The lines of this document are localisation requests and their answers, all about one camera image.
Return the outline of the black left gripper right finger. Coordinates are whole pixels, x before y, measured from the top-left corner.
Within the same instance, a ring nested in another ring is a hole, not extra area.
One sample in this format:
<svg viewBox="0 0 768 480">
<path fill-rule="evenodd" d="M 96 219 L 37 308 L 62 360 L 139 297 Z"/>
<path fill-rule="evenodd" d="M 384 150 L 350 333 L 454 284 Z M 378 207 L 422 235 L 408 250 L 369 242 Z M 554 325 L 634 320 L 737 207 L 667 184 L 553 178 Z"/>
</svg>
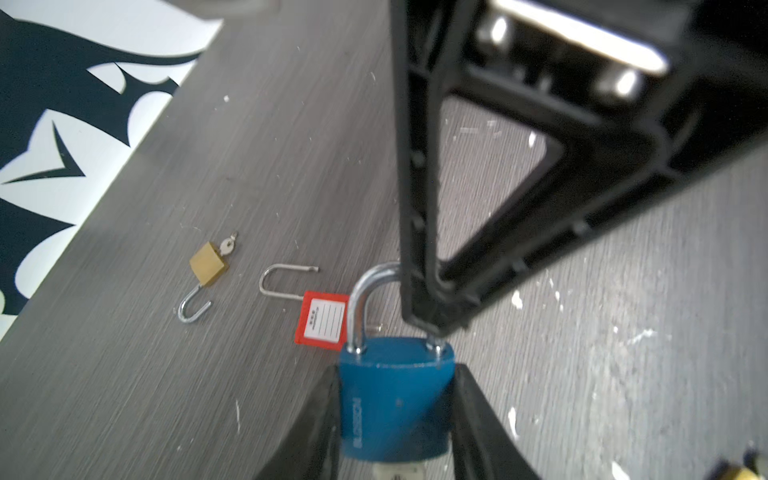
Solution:
<svg viewBox="0 0 768 480">
<path fill-rule="evenodd" d="M 456 479 L 539 479 L 465 364 L 455 367 L 451 440 Z"/>
</svg>

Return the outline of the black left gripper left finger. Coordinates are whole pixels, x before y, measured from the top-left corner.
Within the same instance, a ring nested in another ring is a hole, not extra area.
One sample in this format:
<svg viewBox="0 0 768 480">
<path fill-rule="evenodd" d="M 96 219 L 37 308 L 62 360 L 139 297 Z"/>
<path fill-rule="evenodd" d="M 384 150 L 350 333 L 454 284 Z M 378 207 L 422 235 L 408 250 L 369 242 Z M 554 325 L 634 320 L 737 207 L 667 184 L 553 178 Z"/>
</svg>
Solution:
<svg viewBox="0 0 768 480">
<path fill-rule="evenodd" d="M 255 479 L 337 479 L 340 413 L 340 377 L 338 367 L 332 365 L 323 371 L 287 435 Z"/>
</svg>

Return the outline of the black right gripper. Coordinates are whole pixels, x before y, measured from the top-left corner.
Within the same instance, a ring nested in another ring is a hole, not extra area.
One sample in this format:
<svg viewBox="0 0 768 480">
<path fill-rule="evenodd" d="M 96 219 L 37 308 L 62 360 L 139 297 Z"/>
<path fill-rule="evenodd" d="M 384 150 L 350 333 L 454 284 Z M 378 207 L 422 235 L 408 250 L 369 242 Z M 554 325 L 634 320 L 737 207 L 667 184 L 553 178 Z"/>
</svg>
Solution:
<svg viewBox="0 0 768 480">
<path fill-rule="evenodd" d="M 404 321 L 446 337 L 562 256 L 767 141 L 763 1 L 393 1 Z M 456 96 L 542 134 L 451 258 L 440 124 Z"/>
</svg>

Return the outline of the blue padlock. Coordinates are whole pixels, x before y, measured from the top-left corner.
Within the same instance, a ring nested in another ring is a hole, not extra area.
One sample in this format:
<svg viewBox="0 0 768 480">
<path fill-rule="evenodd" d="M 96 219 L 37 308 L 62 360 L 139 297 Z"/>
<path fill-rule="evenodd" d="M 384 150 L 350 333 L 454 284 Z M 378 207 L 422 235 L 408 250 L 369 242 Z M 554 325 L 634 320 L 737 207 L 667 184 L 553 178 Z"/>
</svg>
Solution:
<svg viewBox="0 0 768 480">
<path fill-rule="evenodd" d="M 401 266 L 366 271 L 348 302 L 346 346 L 339 357 L 340 434 L 345 456 L 409 463 L 445 455 L 450 443 L 452 346 L 431 336 L 366 337 L 367 304 L 398 282 Z"/>
</svg>

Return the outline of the red safety padlock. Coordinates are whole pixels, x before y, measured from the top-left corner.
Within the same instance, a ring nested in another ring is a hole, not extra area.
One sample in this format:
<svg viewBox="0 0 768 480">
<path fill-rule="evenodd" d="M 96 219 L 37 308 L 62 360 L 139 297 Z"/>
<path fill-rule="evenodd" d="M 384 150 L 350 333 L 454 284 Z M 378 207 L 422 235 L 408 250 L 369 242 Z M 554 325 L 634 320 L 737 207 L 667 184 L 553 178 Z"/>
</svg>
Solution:
<svg viewBox="0 0 768 480">
<path fill-rule="evenodd" d="M 270 274 L 278 270 L 317 273 L 317 266 L 277 263 L 270 265 L 259 279 L 259 290 L 264 296 L 298 301 L 301 312 L 294 334 L 294 343 L 339 352 L 347 340 L 346 320 L 349 296 L 344 294 L 305 291 L 293 294 L 269 289 Z"/>
</svg>

